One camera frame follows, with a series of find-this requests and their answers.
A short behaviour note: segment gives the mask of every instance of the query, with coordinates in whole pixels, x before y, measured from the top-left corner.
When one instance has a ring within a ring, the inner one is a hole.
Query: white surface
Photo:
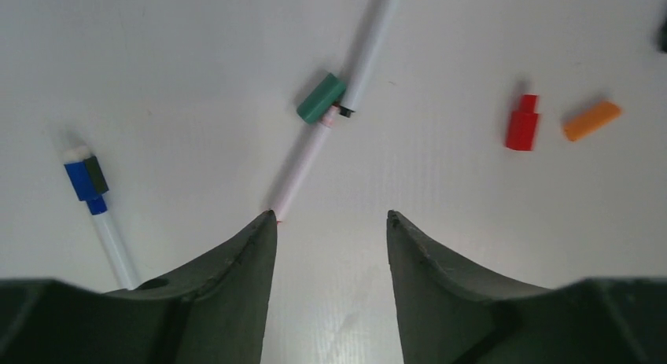
[[[54,150],[68,128],[142,280],[238,232],[369,1],[0,0],[0,275],[116,286]],[[666,275],[665,2],[403,0],[360,112],[279,228],[264,362],[401,362],[390,208],[542,286]],[[503,147],[520,79],[541,96],[533,153]],[[599,93],[624,115],[568,142],[560,119]]]
[[[281,180],[280,189],[277,192],[275,202],[271,204],[271,209],[275,212],[275,218],[278,223],[284,222],[289,209],[297,197],[304,181],[307,179],[312,165],[317,160],[317,157],[322,151],[322,147],[326,139],[331,133],[331,127],[334,124],[334,119],[341,112],[341,109],[336,106],[331,106],[320,118],[320,120],[312,125],[308,139],[304,141],[303,147],[298,148],[297,158],[293,164],[290,164],[290,169],[285,176],[285,180]]]
[[[341,107],[354,112],[360,106],[368,84],[373,79],[375,67],[399,4],[400,0],[380,0],[378,8],[373,13],[368,32],[364,35]]]
[[[136,289],[142,283],[139,281],[132,258],[127,254],[123,238],[118,233],[118,228],[113,222],[111,213],[107,211],[99,215],[92,215],[92,219],[102,247],[109,259],[109,264],[116,275],[119,288]]]

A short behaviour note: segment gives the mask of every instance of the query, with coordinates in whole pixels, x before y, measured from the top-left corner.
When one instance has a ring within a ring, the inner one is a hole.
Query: orange block
[[[611,102],[604,101],[567,122],[563,126],[563,132],[571,142],[575,142],[592,134],[619,116],[621,116],[621,108]]]

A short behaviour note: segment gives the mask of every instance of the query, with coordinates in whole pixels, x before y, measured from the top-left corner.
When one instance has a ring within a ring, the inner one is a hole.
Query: green marker cap
[[[299,105],[297,112],[306,123],[312,124],[319,120],[326,110],[338,101],[345,92],[346,85],[335,75],[329,75]]]

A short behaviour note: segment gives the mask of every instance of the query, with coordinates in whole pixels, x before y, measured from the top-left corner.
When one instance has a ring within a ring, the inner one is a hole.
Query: blue marker
[[[64,168],[72,181],[76,196],[88,205],[116,280],[121,288],[136,289],[141,282],[102,196],[109,191],[109,187],[98,158],[93,156],[85,145],[68,150],[64,153],[64,158]]]

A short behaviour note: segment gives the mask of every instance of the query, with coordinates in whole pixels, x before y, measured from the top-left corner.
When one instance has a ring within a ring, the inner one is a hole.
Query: red block
[[[537,133],[537,122],[540,115],[535,112],[537,96],[525,94],[521,97],[519,108],[512,112],[507,128],[505,146],[513,150],[532,151]]]

